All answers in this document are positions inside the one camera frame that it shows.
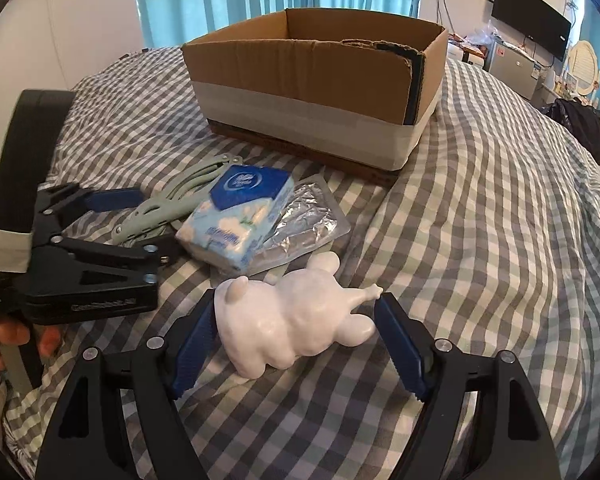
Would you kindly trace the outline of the person's left hand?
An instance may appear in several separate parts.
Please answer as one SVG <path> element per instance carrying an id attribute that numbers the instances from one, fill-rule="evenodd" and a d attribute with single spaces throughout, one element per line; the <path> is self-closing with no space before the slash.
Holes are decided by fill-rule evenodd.
<path id="1" fill-rule="evenodd" d="M 19 347 L 30 340 L 30 330 L 22 323 L 0 316 L 0 346 Z M 47 326 L 38 337 L 38 353 L 48 358 L 61 344 L 61 330 L 57 326 Z M 0 372 L 5 364 L 0 351 Z"/>

